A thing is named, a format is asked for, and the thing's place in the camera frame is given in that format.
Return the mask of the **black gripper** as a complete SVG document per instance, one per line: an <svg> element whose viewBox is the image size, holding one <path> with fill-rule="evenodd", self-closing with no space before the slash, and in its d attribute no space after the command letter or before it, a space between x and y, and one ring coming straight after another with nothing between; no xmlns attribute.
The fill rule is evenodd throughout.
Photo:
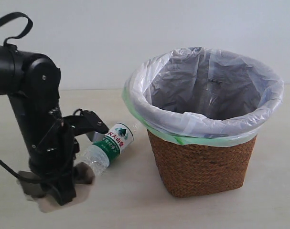
<svg viewBox="0 0 290 229"><path fill-rule="evenodd" d="M74 129L64 119L57 119L39 144L31 150L30 170L38 177L33 183L53 182L53 198L60 206L76 197L75 183L71 176L79 143Z"/></svg>

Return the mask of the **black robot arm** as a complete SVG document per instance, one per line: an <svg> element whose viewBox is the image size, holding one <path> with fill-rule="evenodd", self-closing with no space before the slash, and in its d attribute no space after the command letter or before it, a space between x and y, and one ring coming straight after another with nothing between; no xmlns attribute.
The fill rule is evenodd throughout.
<svg viewBox="0 0 290 229"><path fill-rule="evenodd" d="M76 197L73 159L78 143L59 107L61 71L44 54L0 46L0 95L7 95L29 153L29 168L59 205Z"/></svg>

